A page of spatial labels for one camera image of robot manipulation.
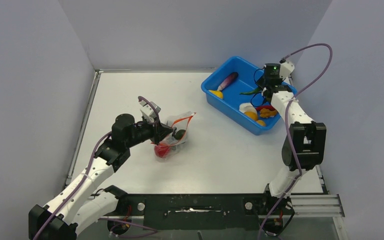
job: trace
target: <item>purple eggplant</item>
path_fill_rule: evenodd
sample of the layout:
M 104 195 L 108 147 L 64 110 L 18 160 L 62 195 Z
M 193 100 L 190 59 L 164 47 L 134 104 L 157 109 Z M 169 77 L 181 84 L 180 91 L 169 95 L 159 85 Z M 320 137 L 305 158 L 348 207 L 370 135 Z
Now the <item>purple eggplant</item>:
M 232 84 L 236 79 L 238 78 L 238 73 L 237 72 L 232 72 L 229 74 L 229 76 L 226 77 L 226 79 L 218 86 L 217 91 L 222 91 L 225 89 L 227 86 Z

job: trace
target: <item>red fruit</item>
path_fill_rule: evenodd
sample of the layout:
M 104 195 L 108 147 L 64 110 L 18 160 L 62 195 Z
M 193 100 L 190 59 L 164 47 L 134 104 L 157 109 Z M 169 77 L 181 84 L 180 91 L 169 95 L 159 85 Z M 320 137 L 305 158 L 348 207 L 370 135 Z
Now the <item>red fruit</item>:
M 153 150 L 155 152 L 155 155 L 159 158 L 165 158 L 170 152 L 170 147 L 169 146 L 161 146 L 161 145 L 155 145 L 153 147 Z

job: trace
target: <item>silver bolt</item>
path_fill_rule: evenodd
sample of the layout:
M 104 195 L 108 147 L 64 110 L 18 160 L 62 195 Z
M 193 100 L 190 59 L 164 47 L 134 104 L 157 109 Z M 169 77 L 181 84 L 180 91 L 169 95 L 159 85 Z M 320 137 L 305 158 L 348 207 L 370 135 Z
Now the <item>silver bolt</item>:
M 144 209 L 145 209 L 145 204 L 143 202 L 139 202 L 139 204 L 137 204 L 137 210 L 143 211 Z
M 245 209 L 246 209 L 246 210 L 251 210 L 251 209 L 253 209 L 253 204 L 250 203 L 250 202 L 245 203 Z

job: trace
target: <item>white table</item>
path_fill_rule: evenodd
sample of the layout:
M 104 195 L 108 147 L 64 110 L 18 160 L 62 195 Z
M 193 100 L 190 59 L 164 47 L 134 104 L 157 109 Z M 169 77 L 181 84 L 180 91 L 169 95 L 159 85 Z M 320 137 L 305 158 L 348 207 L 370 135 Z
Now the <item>white table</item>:
M 161 107 L 162 120 L 192 111 L 189 142 L 177 155 L 158 161 L 150 141 L 130 149 L 131 157 L 102 185 L 130 194 L 262 193 L 283 165 L 286 131 L 282 120 L 255 136 L 209 105 L 201 91 L 208 72 L 102 73 L 74 166 L 85 168 L 98 139 L 123 113 L 141 119 L 138 96 Z M 322 193 L 316 169 L 302 177 L 294 193 Z

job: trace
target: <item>gray floor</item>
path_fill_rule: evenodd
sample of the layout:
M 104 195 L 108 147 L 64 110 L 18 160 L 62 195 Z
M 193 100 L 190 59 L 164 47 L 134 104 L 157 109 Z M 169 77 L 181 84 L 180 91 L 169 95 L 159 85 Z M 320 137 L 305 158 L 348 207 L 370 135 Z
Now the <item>gray floor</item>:
M 135 223 L 141 224 L 141 220 L 135 220 Z M 165 230 L 158 232 L 152 236 L 144 237 L 146 240 L 200 240 L 198 232 L 201 233 L 202 240 L 255 240 L 257 238 L 256 231 L 244 231 L 243 229 L 232 228 L 225 230 Z M 143 234 L 144 231 L 136 228 L 130 229 L 126 235 Z M 287 229 L 281 235 L 283 240 L 338 240 L 332 218 L 294 218 Z M 92 224 L 84 232 L 82 232 L 78 240 L 105 240 L 117 239 L 115 236 L 109 238 L 109 231 L 105 221 L 99 221 Z M 264 236 L 261 239 L 277 238 Z

